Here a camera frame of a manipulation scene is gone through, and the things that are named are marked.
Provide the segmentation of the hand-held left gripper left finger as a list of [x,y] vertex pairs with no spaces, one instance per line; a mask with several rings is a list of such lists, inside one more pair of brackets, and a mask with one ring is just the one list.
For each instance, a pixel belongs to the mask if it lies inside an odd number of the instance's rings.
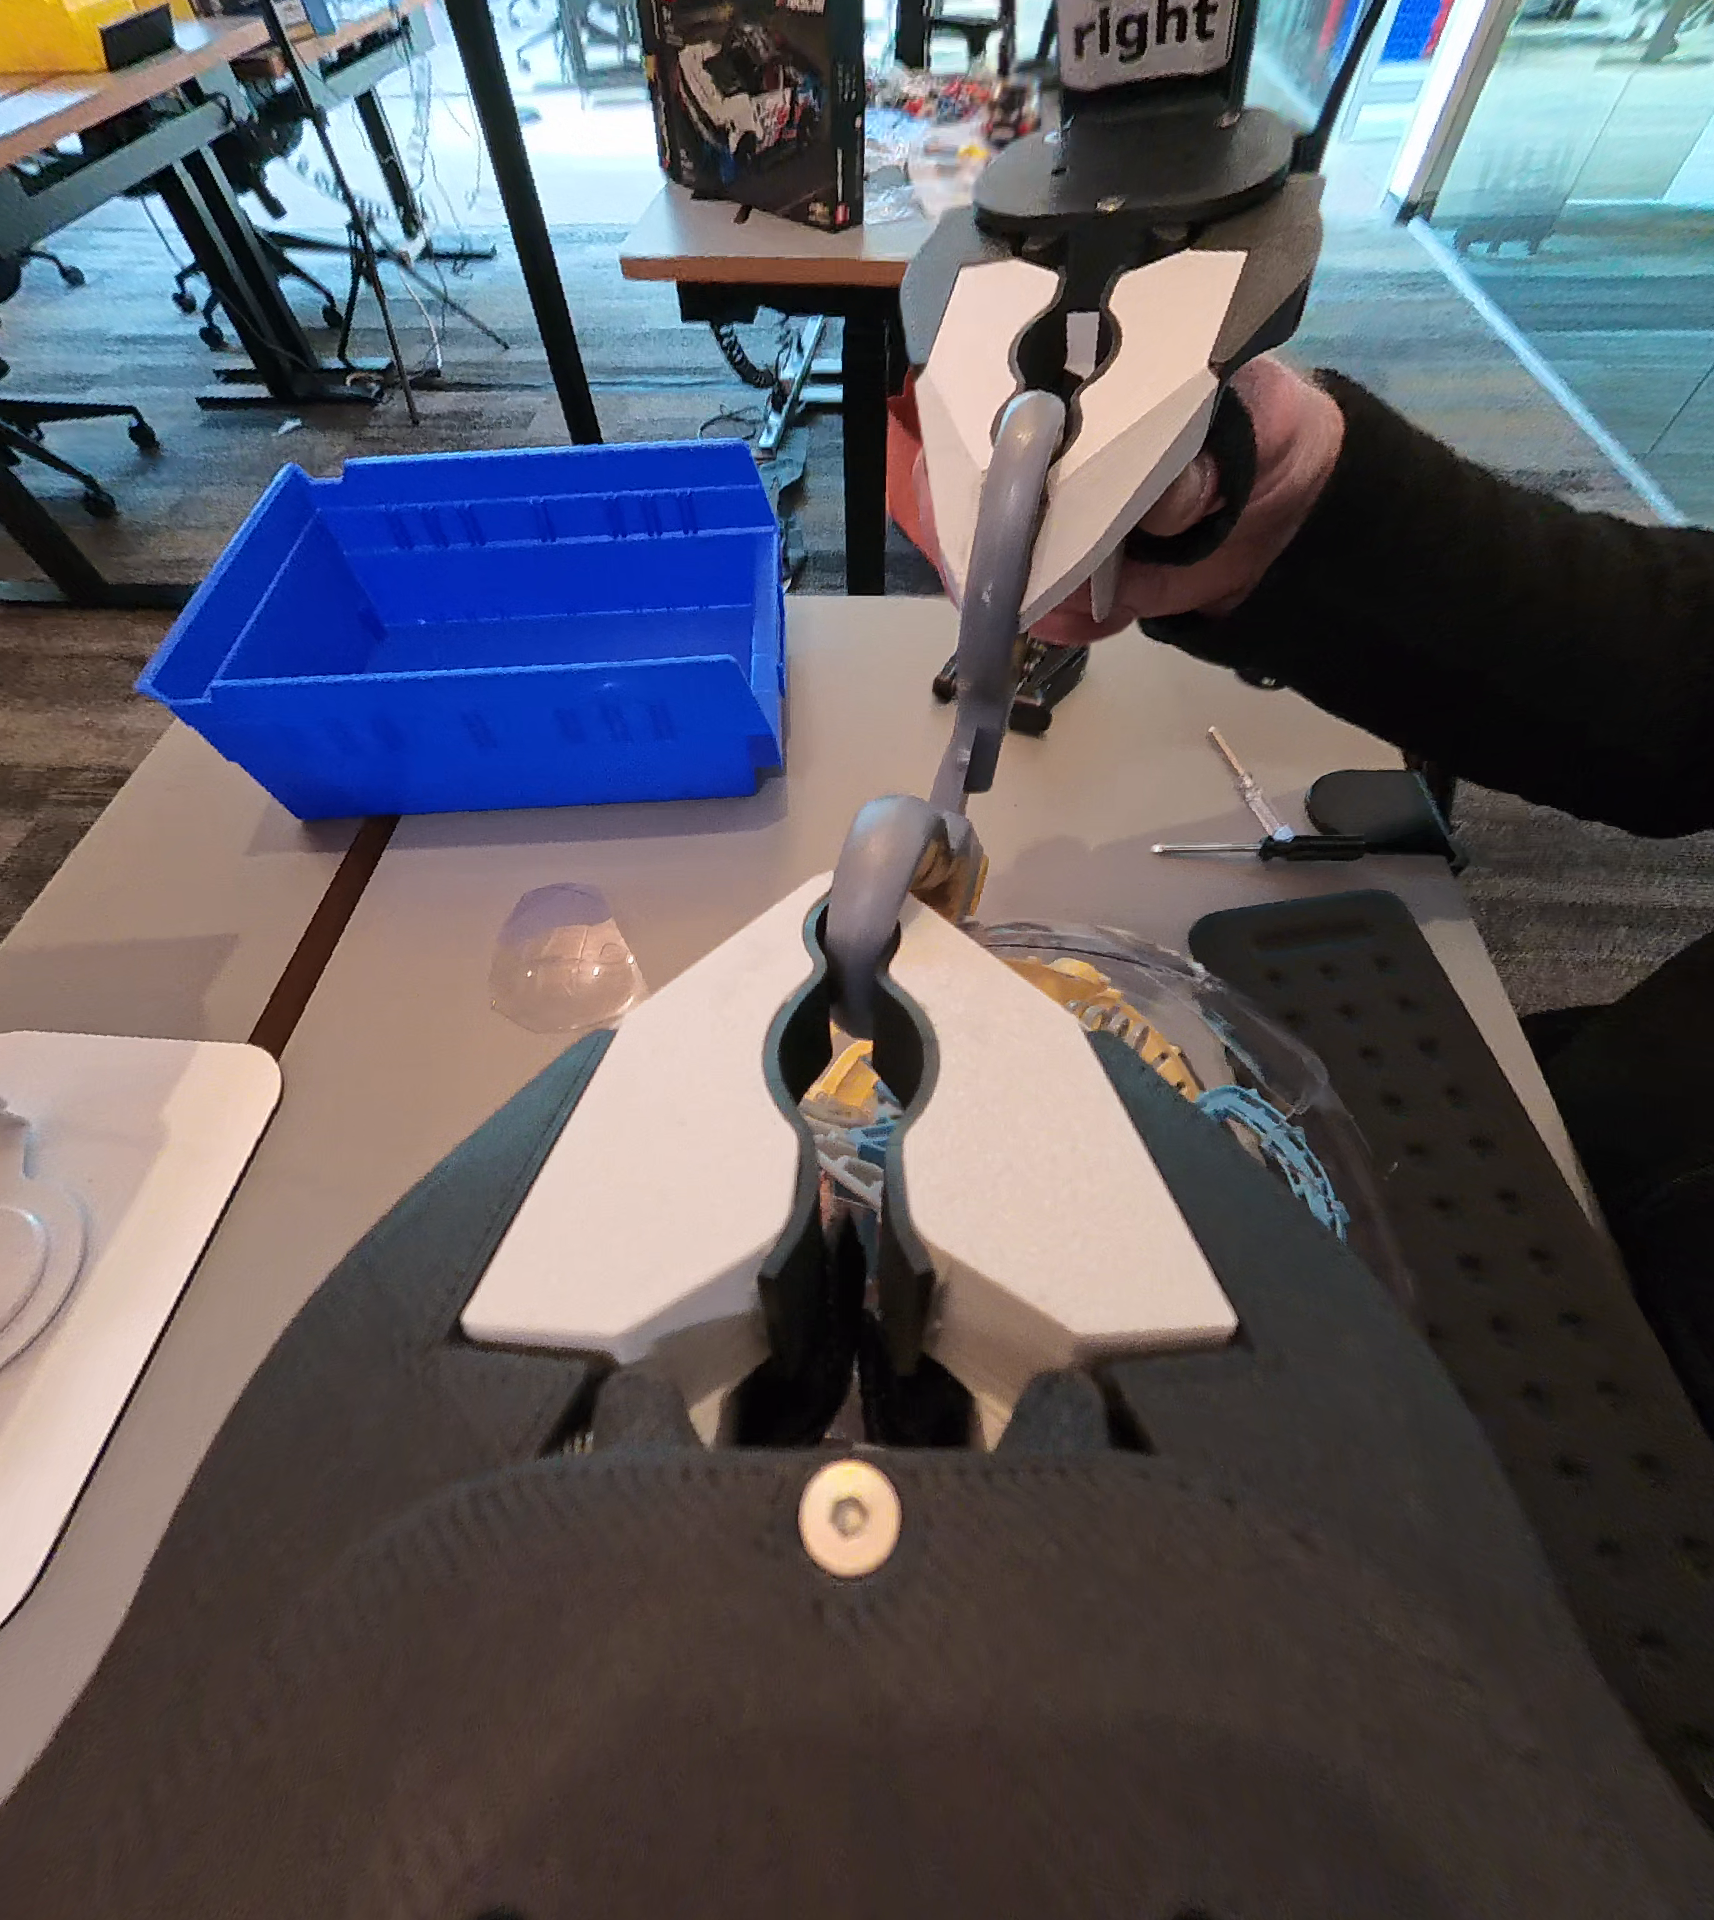
[[779,1010],[807,985],[828,874],[704,955],[605,1051],[461,1315],[472,1343],[601,1355],[720,1413],[768,1357],[758,1271],[802,1151],[770,1090]]

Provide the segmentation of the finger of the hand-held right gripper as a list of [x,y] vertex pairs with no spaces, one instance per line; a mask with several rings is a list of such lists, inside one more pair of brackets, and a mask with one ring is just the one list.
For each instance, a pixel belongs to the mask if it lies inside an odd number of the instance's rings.
[[1108,294],[1108,362],[1079,391],[1079,430],[1051,471],[1026,620],[1052,612],[1121,549],[1202,450],[1221,387],[1210,358],[1248,254],[1184,250]]
[[974,534],[998,421],[1026,388],[1020,343],[1061,297],[1063,273],[1040,264],[968,264],[958,273],[917,382],[941,537]]

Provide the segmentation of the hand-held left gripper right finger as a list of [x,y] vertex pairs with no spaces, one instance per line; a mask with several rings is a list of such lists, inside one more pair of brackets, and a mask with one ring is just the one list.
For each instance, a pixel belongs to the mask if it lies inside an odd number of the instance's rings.
[[937,1037],[901,1139],[908,1224],[937,1275],[926,1351],[980,1413],[1038,1374],[1221,1349],[1239,1316],[1092,1037],[929,906],[892,980]]

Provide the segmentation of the clear maze ball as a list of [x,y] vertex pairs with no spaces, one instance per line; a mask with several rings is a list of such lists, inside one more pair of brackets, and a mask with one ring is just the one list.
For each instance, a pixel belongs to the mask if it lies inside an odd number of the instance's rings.
[[822,952],[832,878],[805,915],[805,935],[822,957],[822,1025],[832,1043],[845,1041],[845,1051],[798,1095],[798,1113],[818,1139],[828,1180],[858,1193],[858,1169],[871,1170],[871,1224],[856,1234],[872,1258],[882,1323],[908,1326],[924,1345],[937,1299],[934,1265],[911,1226],[902,1161],[902,1137],[937,1079],[937,1034],[894,983],[913,905],[966,933],[1091,1034],[1091,1048],[1226,1297],[1218,1277],[1226,1261],[1206,1255],[1205,1200],[1179,1199],[1176,1174],[1156,1159],[1154,1127],[1179,1111],[1226,1131],[1228,1145],[1256,1161],[1271,1188],[1299,1203],[1337,1243],[1394,1258],[1363,1139],[1327,1069],[1262,1016],[1251,996],[1196,961],[1114,927],[950,921],[939,908],[939,889],[920,882],[899,915],[874,1034],[858,1038],[834,1021],[837,985]]

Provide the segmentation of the grey curved plastic piece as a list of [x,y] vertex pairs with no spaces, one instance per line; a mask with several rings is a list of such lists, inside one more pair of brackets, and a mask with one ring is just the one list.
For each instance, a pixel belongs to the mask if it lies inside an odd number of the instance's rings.
[[1045,511],[1064,403],[1022,392],[1005,411],[980,493],[961,599],[950,739],[926,799],[888,795],[851,822],[831,882],[821,947],[837,986],[837,1025],[874,1037],[874,1006],[901,915],[917,887],[934,887],[947,913],[974,901],[983,846],[968,801],[988,793],[1011,728],[1020,606]]

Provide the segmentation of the person's right forearm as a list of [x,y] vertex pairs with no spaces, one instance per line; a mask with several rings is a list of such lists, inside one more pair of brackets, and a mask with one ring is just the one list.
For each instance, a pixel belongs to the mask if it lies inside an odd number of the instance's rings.
[[1714,533],[1587,512],[1334,372],[1276,557],[1151,569],[1141,626],[1456,777],[1651,839],[1714,832]]

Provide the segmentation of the person's right hand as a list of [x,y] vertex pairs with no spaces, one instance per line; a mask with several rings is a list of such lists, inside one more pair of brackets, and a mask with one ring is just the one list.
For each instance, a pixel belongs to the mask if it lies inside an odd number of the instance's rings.
[[1096,617],[1079,588],[1036,625],[1035,639],[1084,647],[1149,619],[1221,617],[1258,588],[1332,479],[1347,421],[1328,392],[1269,353],[1234,372],[1228,388],[1251,414],[1256,450],[1254,482],[1228,539],[1188,567],[1127,558],[1110,612]]

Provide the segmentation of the wooden side table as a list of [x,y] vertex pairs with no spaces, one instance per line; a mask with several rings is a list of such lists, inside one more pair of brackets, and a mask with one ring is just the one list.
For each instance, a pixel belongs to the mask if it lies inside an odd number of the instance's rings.
[[624,278],[678,288],[687,322],[756,309],[845,325],[845,588],[887,593],[888,400],[908,370],[901,286],[939,222],[908,218],[825,233],[666,185],[618,248]]

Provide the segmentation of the black printed box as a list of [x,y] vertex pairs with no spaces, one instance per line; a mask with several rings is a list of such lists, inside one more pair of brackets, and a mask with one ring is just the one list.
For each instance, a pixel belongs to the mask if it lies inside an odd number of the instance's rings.
[[863,2],[642,2],[639,27],[668,180],[825,233],[865,222]]

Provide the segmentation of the black vertical pole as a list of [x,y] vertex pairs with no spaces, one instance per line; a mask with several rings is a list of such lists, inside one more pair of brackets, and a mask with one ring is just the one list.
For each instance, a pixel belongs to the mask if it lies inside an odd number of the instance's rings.
[[547,353],[567,433],[573,444],[603,444],[601,417],[490,4],[447,2],[444,14],[461,57],[481,143],[505,207],[512,252]]

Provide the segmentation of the black perforated pad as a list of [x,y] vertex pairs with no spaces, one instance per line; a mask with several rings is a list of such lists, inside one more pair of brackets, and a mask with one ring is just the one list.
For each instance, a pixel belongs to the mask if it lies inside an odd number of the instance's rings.
[[1617,1252],[1394,896],[1267,906],[1242,964],[1370,1143],[1428,1337],[1714,1834],[1714,1444]]

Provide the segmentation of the blue storage bin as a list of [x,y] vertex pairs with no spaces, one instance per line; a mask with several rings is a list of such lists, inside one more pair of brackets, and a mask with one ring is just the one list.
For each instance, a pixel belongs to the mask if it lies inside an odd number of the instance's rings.
[[744,799],[780,562],[739,443],[290,464],[137,687],[300,821]]

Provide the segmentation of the yellow bin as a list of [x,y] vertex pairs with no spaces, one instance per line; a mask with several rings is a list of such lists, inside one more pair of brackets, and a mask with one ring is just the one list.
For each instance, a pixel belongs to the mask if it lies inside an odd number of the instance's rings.
[[0,83],[116,74],[177,50],[190,2],[0,2]]

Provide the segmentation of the wooden office desk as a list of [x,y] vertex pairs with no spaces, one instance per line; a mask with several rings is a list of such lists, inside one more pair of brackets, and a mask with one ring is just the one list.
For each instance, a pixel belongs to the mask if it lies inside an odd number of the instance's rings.
[[179,22],[170,48],[119,70],[0,76],[0,254],[153,182],[252,364],[200,404],[372,406],[383,378],[318,358],[218,156],[252,121],[247,68],[267,52],[263,18],[224,16]]

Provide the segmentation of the clear-handled screwdriver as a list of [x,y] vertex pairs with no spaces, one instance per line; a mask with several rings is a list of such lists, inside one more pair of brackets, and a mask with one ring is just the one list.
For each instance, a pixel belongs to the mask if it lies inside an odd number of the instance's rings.
[[1262,784],[1254,778],[1254,772],[1230,745],[1228,736],[1221,733],[1218,727],[1210,727],[1206,728],[1206,740],[1228,771],[1228,778],[1232,780],[1244,809],[1254,819],[1262,840],[1267,845],[1276,845],[1279,848],[1293,845],[1300,836],[1299,828],[1287,822],[1276,811]]

